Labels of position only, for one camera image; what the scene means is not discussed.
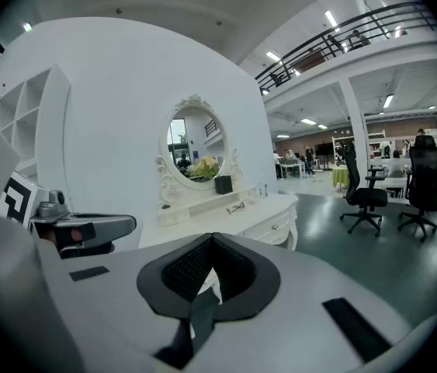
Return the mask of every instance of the green tablecloth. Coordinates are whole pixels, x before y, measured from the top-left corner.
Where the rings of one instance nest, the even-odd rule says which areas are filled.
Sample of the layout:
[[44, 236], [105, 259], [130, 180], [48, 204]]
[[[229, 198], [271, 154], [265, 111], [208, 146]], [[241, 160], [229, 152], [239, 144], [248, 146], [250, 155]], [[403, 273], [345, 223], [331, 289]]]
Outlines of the green tablecloth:
[[347, 167], [334, 167], [332, 170], [332, 182], [334, 187], [341, 183], [345, 187], [349, 187], [349, 171]]

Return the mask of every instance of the black box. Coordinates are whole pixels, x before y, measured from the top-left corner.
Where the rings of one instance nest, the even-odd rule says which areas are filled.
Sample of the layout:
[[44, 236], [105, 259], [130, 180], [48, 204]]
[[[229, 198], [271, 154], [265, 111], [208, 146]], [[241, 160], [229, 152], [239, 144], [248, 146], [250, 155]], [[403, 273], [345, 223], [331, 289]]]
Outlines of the black box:
[[232, 192], [232, 179], [230, 176], [219, 176], [215, 177], [215, 187], [217, 188], [217, 193], [220, 195], [225, 195], [226, 193]]

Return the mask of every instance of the flower bouquet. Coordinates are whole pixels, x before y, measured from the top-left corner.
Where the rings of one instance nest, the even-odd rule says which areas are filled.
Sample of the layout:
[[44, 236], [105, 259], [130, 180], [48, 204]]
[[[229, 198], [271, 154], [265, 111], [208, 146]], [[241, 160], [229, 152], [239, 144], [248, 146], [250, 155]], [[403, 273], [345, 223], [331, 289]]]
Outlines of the flower bouquet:
[[203, 176], [211, 180], [218, 174], [219, 170], [218, 161], [213, 156], [204, 156], [201, 161], [197, 163], [193, 170], [193, 175]]

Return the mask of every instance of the white ceiling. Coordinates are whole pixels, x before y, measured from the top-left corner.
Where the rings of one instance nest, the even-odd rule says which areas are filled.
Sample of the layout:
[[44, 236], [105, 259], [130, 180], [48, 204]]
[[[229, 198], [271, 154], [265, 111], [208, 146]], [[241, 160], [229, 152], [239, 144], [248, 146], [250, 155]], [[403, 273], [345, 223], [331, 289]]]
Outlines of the white ceiling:
[[[364, 114], [402, 110], [423, 112], [429, 106], [437, 105], [437, 60], [372, 71], [350, 81], [358, 106]], [[384, 109], [383, 104], [389, 94], [394, 94], [394, 97], [390, 106]], [[302, 134], [316, 129], [316, 126], [309, 124], [296, 124], [296, 121], [304, 118], [327, 125], [329, 129], [348, 123], [349, 112], [339, 85], [310, 92], [269, 114], [270, 132], [276, 137], [278, 134]]]
[[281, 25], [252, 51], [241, 64], [247, 73], [259, 75], [274, 61], [266, 56], [271, 51], [279, 57], [329, 29], [325, 12], [330, 10], [337, 23], [360, 15], [356, 0], [318, 0]]
[[[110, 16], [173, 30], [240, 63], [274, 29], [313, 1], [14, 0], [0, 16], [0, 41], [9, 44], [23, 33], [27, 22], [34, 26], [75, 16]], [[117, 14], [118, 8], [123, 12]]]
[[[351, 79], [365, 114], [413, 110], [437, 105], [437, 60], [419, 61], [373, 71]], [[394, 94], [388, 108], [383, 104]]]
[[8, 43], [23, 22], [73, 16], [112, 16], [151, 23], [191, 37], [220, 51], [227, 36], [255, 0], [15, 0], [0, 19], [0, 38]]

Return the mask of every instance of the white mirror frame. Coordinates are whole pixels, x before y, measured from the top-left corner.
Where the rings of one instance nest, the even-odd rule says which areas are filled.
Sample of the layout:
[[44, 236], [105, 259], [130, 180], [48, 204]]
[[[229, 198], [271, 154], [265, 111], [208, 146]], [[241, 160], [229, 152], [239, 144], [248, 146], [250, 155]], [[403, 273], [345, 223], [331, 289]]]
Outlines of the white mirror frame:
[[160, 130], [160, 155], [156, 158], [158, 171], [161, 173], [161, 196], [160, 204], [175, 205], [182, 200], [184, 195], [186, 200], [191, 198], [206, 198], [215, 194], [215, 182], [213, 180], [205, 183], [196, 183], [183, 176], [175, 167], [173, 161], [168, 155], [168, 128], [170, 127], [173, 118], [181, 110], [188, 108], [201, 109], [216, 121], [220, 127], [220, 132], [224, 141], [224, 162], [220, 167], [218, 176], [231, 176], [234, 190], [239, 190], [242, 187], [242, 171], [238, 165], [237, 150], [231, 153], [227, 131], [213, 107], [205, 100], [202, 100], [197, 94], [191, 95], [188, 99], [183, 99], [172, 109], [163, 127]]

